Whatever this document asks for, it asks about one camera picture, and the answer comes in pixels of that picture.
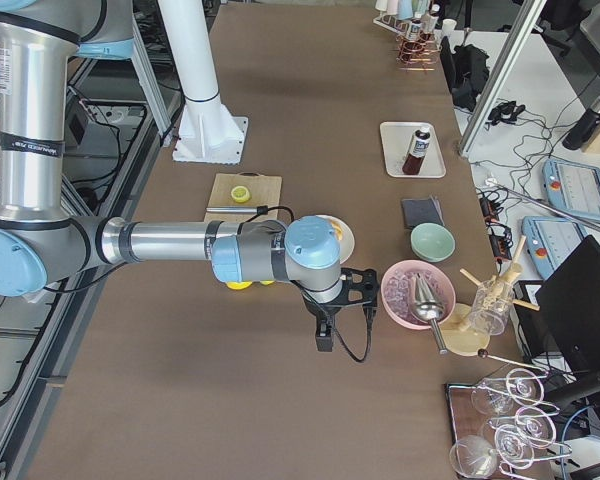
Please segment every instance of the white pole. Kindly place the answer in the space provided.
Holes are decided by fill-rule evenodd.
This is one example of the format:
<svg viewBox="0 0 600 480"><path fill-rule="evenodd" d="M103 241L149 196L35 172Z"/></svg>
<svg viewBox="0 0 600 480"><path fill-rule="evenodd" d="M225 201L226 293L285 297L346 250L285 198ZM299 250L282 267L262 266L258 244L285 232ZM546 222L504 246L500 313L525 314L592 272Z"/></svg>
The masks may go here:
<svg viewBox="0 0 600 480"><path fill-rule="evenodd" d="M480 100L476 105L475 111L469 120L464 135L460 140L458 151L461 156L469 157L469 152L473 146L478 133L482 130L484 122L493 108L500 90L505 80L511 73L511 69L516 63L522 47L524 47L527 38L531 34L533 27L540 16L540 12L547 0L525 0L518 12L511 32L502 47L502 51L496 60L496 64L489 75L489 80L480 95Z"/></svg>
<svg viewBox="0 0 600 480"><path fill-rule="evenodd" d="M174 160L239 163L247 119L233 118L220 100L202 2L158 3L186 100Z"/></svg>

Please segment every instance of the brown table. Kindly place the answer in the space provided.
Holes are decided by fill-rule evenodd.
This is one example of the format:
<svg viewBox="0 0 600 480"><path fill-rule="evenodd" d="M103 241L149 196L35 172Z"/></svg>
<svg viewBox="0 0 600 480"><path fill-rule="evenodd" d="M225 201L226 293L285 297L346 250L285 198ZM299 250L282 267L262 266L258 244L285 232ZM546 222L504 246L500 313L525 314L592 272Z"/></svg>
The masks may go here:
<svg viewBox="0 0 600 480"><path fill-rule="evenodd" d="M458 270L495 269L444 77L399 71L374 15L223 6L212 46L223 102L250 119L242 163L178 164L165 150L136 219L202 219L217 172L281 175L283 204L345 220L356 237L347 265L382 274L414 258L400 199L435 194L457 240L439 265L470 303L475 289ZM389 177L383 121L432 123L446 176ZM361 311L338 325L361 352ZM382 307L364 365L339 346L318 353L314 327L289 285L234 292L204 263L125 267L107 283L29 478L453 478L443 384L474 382L494 364L437 355L429 332ZM490 349L515 355L512 332Z"/></svg>

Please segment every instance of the pink bowl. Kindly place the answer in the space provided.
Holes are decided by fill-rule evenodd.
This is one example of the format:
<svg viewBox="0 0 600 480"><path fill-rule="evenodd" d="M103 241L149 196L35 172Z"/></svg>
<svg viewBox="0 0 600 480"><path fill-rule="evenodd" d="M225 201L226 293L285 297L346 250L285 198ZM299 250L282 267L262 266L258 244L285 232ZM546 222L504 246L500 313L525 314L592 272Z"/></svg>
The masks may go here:
<svg viewBox="0 0 600 480"><path fill-rule="evenodd" d="M438 323L449 318L456 303L456 292L451 280L440 269L420 260L398 262L385 272L381 284L382 304L396 323L413 330L427 330L431 328L429 324L416 318L408 308L410 289L413 288L412 279L416 273L424 276L444 304L444 315Z"/></svg>

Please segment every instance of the black bag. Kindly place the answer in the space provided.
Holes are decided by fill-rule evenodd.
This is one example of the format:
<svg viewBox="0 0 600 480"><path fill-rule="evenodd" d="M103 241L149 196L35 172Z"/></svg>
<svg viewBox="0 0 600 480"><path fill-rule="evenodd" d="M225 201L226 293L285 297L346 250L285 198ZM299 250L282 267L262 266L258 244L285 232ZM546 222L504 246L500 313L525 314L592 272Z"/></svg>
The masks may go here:
<svg viewBox="0 0 600 480"><path fill-rule="evenodd" d="M442 39L440 60L455 106L473 112L476 98L489 79L487 58L486 53L473 45L457 46L451 54L449 39Z"/></svg>

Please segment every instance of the metal frame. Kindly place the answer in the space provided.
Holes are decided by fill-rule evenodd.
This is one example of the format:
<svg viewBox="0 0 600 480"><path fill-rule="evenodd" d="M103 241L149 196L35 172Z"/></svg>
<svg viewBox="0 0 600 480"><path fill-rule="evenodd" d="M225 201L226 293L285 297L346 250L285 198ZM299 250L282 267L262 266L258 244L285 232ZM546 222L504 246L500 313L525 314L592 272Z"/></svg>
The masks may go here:
<svg viewBox="0 0 600 480"><path fill-rule="evenodd" d="M507 80L509 73L511 73L511 69L515 65L518 56L522 52L522 48L531 34L546 1L547 0L525 0L522 4L522 8L520 8L518 16L511 27L511 32L507 36L507 41L502 47L502 51L496 60L496 64L489 75L489 80L478 100L475 111L462 135L462 139L458 145L458 152L461 156L469 157L473 142L482 130L491 109L497 102L500 90Z"/></svg>
<svg viewBox="0 0 600 480"><path fill-rule="evenodd" d="M151 109L151 114L156 121L160 136L165 138L165 143L171 143L169 130L171 128L171 121L169 114L167 113L167 107L164 104L162 95L160 94L160 87L158 80L153 73L147 50L144 46L144 41L140 35L140 29L136 23L135 18L133 19L133 56L131 62L136 69L136 74L140 80L140 86L144 92L144 95Z"/></svg>

